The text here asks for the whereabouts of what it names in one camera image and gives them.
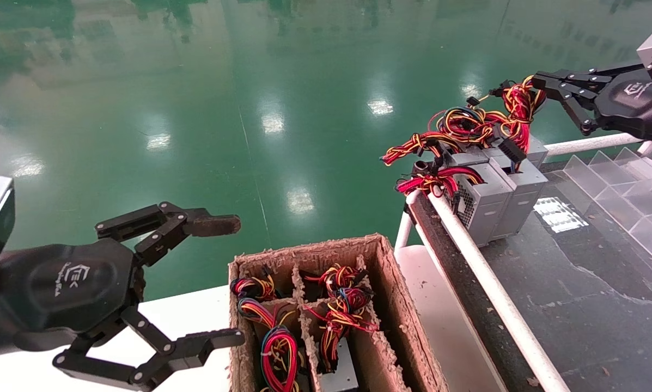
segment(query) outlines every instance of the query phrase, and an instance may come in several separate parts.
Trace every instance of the logo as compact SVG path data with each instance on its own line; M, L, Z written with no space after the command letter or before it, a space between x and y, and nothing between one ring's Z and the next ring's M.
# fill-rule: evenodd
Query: logo
M79 282L83 282L89 276L91 267L85 265L77 265L70 268L71 263L64 263L62 269L57 273L57 280L54 281L54 296L59 296L62 293L62 285L69 283L69 288L79 287Z
M651 84L652 82L648 84L642 84L640 82L631 83L629 84L629 86L626 86L624 92L629 96L632 96L633 94L637 94L637 96L635 96L635 99L639 99L640 96L643 94L643 92L645 92L645 89L647 89L647 87L650 87Z
M91 269L90 266L85 266L85 265L73 266L72 268L67 269L66 273L64 273L64 281L71 282L71 285L69 285L69 287L79 287L79 283L77 283L77 281L86 280L86 277L89 276L90 269Z
M624 92L632 96L633 94L639 93L641 89L643 89L642 83L631 83L624 89Z

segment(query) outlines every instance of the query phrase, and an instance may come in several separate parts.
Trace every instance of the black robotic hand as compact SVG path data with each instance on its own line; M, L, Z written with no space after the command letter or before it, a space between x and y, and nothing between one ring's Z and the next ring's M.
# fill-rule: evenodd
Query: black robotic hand
M642 64L537 72L532 85L559 101L585 136L602 128L652 141L652 74Z
M238 216L171 203L148 206L96 225L90 245L48 245L0 258L0 354L69 349L53 364L71 377L132 390L153 390L173 372L201 367L212 350L243 344L239 330L169 340L137 311L142 266L152 266L188 236L236 233ZM120 242L150 233L131 251ZM156 354L139 367L86 357L131 327Z

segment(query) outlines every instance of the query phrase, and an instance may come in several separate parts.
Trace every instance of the cardboard box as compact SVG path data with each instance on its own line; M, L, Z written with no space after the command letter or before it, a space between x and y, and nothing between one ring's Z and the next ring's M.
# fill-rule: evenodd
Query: cardboard box
M308 308L325 313L329 298L307 302L299 271L323 273L339 263L368 270L362 285L376 295L364 310L363 317L380 326L378 332L350 332L348 344L353 355L360 390L372 392L437 392L448 390L446 381L430 348L428 337L416 312L405 279L393 257L391 244L384 236L373 234L361 238L326 241L281 250L267 250L256 255L237 256L229 265L229 281L239 276L260 276L263 266L273 271L276 287L288 298L264 302L268 309L277 305L294 306L299 316L286 322L295 337L306 344L314 392L322 392L318 365L321 330ZM246 344L231 348L231 391L257 392L259 342L253 325L236 311L236 296L229 301L232 328L246 333ZM259 337L263 332L256 329Z

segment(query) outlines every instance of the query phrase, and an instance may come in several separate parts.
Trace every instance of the white table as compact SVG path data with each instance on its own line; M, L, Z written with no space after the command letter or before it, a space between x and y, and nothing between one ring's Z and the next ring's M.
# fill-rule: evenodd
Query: white table
M425 247L401 249L398 261L450 390L505 390L456 295ZM169 338L177 339L188 333L228 328L228 306L229 289L223 286L142 303L139 310ZM0 392L32 390L34 385L56 387L57 391L121 390L72 379L52 367L52 359L63 349L1 355ZM134 366L153 354L154 350L129 328L89 352L92 357ZM228 391L228 365L228 349L212 352L204 367L177 372L156 390Z

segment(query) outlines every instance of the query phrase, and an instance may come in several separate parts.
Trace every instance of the ventilation grille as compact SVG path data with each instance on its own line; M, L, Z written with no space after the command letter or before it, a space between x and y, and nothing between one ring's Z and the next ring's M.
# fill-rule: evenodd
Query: ventilation grille
M465 186L459 187L459 193L461 194L461 199L459 200L456 214L461 223L468 228L468 224L471 223L473 218L473 198Z

